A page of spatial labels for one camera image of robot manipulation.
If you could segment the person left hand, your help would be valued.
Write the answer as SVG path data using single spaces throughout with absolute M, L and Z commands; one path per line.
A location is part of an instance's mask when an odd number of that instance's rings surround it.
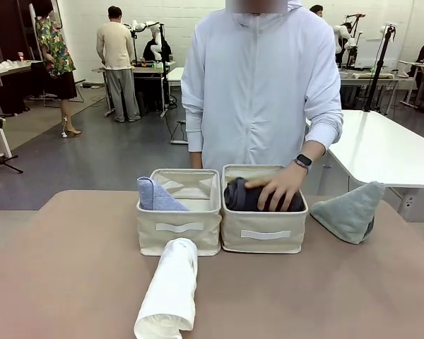
M 264 210 L 269 202 L 270 212 L 275 212 L 279 203 L 282 203 L 281 210 L 287 211 L 294 194 L 300 190 L 306 176 L 306 168 L 291 163 L 274 177 L 248 181 L 245 186 L 247 189 L 263 188 L 258 200 L 259 210 Z

